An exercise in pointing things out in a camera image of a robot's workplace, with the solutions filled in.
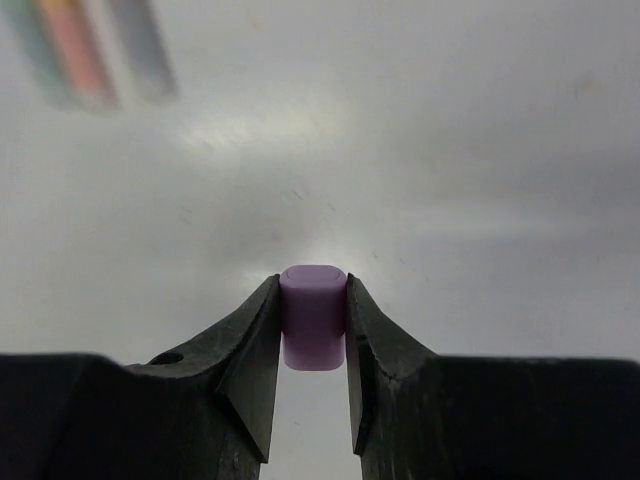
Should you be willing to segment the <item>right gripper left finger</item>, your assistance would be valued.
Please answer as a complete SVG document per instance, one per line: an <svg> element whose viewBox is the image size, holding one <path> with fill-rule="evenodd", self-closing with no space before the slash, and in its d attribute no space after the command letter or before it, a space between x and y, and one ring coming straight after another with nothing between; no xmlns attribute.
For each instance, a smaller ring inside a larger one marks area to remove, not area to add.
<svg viewBox="0 0 640 480"><path fill-rule="evenodd" d="M229 315L147 364L137 375L186 382L208 379L214 404L269 459L281 344L280 276L266 280Z"/></svg>

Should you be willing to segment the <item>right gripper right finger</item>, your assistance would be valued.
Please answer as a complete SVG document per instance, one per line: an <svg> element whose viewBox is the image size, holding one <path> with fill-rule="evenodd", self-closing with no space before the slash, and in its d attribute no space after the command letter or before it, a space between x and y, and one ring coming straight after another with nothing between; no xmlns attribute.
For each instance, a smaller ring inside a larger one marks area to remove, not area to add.
<svg viewBox="0 0 640 480"><path fill-rule="evenodd" d="M353 274L346 289L346 354L355 454L365 453L376 424L406 433L431 416L432 381L424 377L437 354L391 320Z"/></svg>

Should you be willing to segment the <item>purple pen cap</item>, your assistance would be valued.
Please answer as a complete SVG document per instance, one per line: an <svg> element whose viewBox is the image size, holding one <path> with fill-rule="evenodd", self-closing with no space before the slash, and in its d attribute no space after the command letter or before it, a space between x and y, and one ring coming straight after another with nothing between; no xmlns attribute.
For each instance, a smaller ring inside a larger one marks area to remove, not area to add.
<svg viewBox="0 0 640 480"><path fill-rule="evenodd" d="M296 265L279 278L285 364L324 372L345 359L346 274L335 266Z"/></svg>

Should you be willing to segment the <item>orange highlighter pen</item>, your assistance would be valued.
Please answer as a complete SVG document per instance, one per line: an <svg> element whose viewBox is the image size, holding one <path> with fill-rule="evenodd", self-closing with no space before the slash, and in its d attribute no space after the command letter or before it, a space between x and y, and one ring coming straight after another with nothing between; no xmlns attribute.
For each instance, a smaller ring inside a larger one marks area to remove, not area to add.
<svg viewBox="0 0 640 480"><path fill-rule="evenodd" d="M37 1L55 52L77 101L88 109L116 104L83 1Z"/></svg>

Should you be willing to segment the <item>grey pen orange tip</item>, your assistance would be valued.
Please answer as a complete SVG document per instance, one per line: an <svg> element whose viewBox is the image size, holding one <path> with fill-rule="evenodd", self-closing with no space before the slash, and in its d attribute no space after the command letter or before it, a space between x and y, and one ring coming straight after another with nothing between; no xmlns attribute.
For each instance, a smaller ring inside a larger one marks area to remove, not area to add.
<svg viewBox="0 0 640 480"><path fill-rule="evenodd" d="M111 0L107 6L140 96L151 102L175 97L176 81L151 2Z"/></svg>

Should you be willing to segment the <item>green highlighter pen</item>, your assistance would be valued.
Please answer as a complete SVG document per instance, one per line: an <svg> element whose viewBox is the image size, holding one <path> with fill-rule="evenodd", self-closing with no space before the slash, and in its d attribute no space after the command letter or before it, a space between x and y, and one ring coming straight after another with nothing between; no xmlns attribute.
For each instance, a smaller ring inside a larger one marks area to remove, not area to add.
<svg viewBox="0 0 640 480"><path fill-rule="evenodd" d="M73 94L39 7L34 1L8 0L1 2L1 11L43 98L56 108L68 109Z"/></svg>

